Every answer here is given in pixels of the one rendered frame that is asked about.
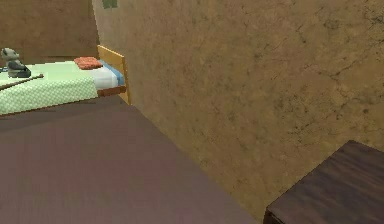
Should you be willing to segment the wooden bed with green cover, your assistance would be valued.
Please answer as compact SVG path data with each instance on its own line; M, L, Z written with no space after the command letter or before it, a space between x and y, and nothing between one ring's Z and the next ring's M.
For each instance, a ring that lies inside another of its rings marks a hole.
M74 59L31 65L23 63L31 71L30 77L43 74L44 78L0 91L0 116L111 95L128 97L125 57L102 45L97 47L97 51L95 58L103 66L92 70L79 69ZM27 78L10 78L6 62L0 66L0 86L24 79Z

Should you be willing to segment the orange pillow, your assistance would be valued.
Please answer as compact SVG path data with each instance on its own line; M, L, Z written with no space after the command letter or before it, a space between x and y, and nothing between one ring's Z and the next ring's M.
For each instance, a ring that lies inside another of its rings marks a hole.
M95 57L78 57L74 59L74 62L81 70L98 69L103 66Z

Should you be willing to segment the dark wooden table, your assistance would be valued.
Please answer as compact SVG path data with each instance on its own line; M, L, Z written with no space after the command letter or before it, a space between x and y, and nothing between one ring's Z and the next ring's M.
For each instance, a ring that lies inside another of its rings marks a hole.
M269 204L262 224L384 224L384 152L348 141Z

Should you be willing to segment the brown baseball bat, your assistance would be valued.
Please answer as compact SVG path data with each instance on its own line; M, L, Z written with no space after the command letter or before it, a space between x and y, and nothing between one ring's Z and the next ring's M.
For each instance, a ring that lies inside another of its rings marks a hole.
M33 76L33 77L30 77L30 78L27 78L27 79L24 79L24 80L21 80L21 81L17 81L17 82L1 85L0 86L0 91L3 91L3 90L8 89L8 88L12 88L14 86L17 86L17 85L20 85L20 84L23 84L23 83L26 83L26 82L30 82L30 81L33 81L33 80L36 80L36 79L41 79L41 78L44 78L43 74L39 74L38 76Z

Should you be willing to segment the grey teddy bear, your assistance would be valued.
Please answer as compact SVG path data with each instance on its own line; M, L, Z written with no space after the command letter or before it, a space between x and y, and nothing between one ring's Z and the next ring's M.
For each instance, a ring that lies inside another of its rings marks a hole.
M6 62L10 78L29 78L31 76L31 71L20 61L20 56L14 49L3 48L1 57Z

